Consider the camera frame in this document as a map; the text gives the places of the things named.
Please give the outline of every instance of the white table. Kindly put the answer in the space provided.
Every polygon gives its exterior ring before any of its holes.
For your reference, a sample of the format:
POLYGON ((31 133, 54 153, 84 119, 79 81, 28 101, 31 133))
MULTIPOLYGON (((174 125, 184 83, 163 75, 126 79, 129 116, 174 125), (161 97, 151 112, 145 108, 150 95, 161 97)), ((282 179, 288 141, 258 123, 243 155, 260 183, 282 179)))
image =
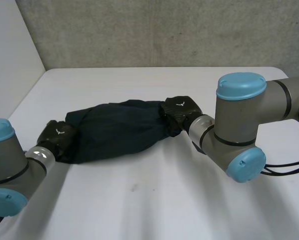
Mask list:
MULTIPOLYGON (((232 72, 287 77, 273 67, 54 69, 10 121, 27 150, 49 120, 108 102, 188 95, 214 117, 217 81, 232 72)), ((256 143, 268 163, 298 161, 299 124, 262 125, 256 143)), ((183 133, 135 155, 57 163, 0 240, 299 240, 299 174, 236 183, 183 133)))

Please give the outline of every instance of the white wall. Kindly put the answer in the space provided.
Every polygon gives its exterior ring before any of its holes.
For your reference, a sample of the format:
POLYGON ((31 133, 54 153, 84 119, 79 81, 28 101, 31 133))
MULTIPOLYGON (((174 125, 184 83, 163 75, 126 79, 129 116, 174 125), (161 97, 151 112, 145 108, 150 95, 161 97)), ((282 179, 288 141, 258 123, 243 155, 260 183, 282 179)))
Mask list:
POLYGON ((0 118, 8 118, 45 72, 14 0, 0 0, 0 118))

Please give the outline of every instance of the black stain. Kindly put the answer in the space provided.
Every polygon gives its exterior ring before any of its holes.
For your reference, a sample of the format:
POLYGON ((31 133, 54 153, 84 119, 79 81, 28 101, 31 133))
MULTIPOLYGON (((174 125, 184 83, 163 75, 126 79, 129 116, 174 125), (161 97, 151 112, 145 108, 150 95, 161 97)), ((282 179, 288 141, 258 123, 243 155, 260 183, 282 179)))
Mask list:
POLYGON ((137 189, 138 189, 138 185, 137 185, 137 184, 134 184, 130 191, 133 193, 133 192, 135 192, 137 189))
POLYGON ((191 52, 191 56, 192 56, 192 57, 195 57, 195 56, 197 56, 198 54, 199 54, 198 51, 192 51, 192 52, 191 52))

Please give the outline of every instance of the navy fabric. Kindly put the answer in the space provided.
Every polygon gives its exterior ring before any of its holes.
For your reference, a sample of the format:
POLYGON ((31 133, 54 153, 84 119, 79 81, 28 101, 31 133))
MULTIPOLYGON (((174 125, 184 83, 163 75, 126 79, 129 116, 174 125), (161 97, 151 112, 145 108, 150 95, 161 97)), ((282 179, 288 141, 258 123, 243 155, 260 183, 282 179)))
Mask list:
POLYGON ((69 112, 65 122, 78 128, 78 134, 59 162, 79 164, 135 154, 169 137, 159 115, 160 103, 128 100, 69 112))

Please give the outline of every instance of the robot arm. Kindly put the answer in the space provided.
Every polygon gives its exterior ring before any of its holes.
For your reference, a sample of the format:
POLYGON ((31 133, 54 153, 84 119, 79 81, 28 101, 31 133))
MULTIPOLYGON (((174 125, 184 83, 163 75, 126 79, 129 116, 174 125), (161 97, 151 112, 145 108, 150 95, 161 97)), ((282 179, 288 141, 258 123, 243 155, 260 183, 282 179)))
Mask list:
POLYGON ((266 164, 264 152, 255 146, 259 125, 299 122, 299 77, 266 82, 256 73, 231 73, 219 79, 216 95, 215 120, 189 97, 168 98, 162 108, 196 147, 229 177, 244 183, 266 164))
POLYGON ((0 119, 0 217, 17 215, 70 146, 76 129, 50 121, 25 154, 9 121, 0 119))

